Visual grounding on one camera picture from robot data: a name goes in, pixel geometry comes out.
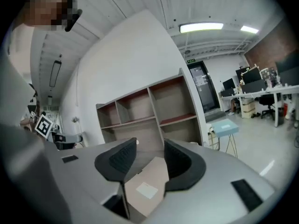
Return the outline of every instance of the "wooden shelf unit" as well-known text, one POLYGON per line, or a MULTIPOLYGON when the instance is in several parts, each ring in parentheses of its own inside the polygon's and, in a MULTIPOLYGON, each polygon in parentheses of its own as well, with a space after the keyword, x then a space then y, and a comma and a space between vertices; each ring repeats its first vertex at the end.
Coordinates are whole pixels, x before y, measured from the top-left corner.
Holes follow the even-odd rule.
POLYGON ((198 117, 184 75, 96 105, 105 142, 136 137, 137 152, 164 149, 164 138, 201 145, 198 117))

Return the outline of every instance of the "desk leg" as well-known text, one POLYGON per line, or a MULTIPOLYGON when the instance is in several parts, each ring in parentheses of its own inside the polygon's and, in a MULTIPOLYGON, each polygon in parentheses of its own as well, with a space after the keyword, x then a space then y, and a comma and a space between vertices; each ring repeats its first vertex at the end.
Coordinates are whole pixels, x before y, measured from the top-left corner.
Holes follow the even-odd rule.
POLYGON ((244 118, 242 97, 240 97, 240 108, 241 108, 241 117, 244 118))
POLYGON ((274 105, 275 105, 275 127, 278 126, 278 101, 277 101, 277 93, 273 94, 274 96, 274 105))

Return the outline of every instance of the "white label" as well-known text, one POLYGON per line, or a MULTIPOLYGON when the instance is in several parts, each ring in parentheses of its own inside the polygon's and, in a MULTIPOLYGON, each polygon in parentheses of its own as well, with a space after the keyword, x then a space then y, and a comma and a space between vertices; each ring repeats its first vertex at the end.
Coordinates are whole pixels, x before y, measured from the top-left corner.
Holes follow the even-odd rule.
POLYGON ((153 196, 158 192, 153 186, 148 185, 147 183, 143 182, 138 188, 136 188, 137 192, 140 192, 142 195, 147 197, 148 199, 152 199, 153 196))
POLYGON ((224 125, 224 126, 221 126, 221 129, 226 129, 226 128, 229 128, 230 125, 224 125))

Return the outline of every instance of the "black door frame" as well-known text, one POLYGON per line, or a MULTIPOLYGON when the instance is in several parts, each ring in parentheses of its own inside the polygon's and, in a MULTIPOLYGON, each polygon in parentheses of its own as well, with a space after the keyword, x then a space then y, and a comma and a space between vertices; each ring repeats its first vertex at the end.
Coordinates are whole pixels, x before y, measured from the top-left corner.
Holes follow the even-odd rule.
POLYGON ((203 61, 200 61, 200 62, 194 62, 192 64, 187 65, 189 70, 193 69, 193 68, 197 68, 199 66, 202 68, 203 72, 205 73, 205 75, 207 75, 207 78, 210 80, 210 82, 208 82, 208 85, 209 85, 209 87, 212 91, 212 97, 214 97, 214 99, 215 99, 215 105, 216 105, 215 109, 220 108, 220 103, 219 103, 219 100, 218 100, 217 92, 215 90, 215 87, 214 87, 213 81, 210 77, 210 74, 206 69, 205 63, 203 61))

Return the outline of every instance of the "brick wall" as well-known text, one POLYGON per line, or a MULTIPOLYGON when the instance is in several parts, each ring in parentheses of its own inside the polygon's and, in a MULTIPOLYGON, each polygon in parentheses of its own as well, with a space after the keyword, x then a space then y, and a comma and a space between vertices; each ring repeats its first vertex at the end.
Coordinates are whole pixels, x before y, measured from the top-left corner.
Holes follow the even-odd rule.
POLYGON ((262 70, 268 67, 276 69, 275 62, 283 60, 292 51, 299 48, 295 34, 286 19, 283 19, 266 37, 245 54, 252 67, 254 64, 262 70))

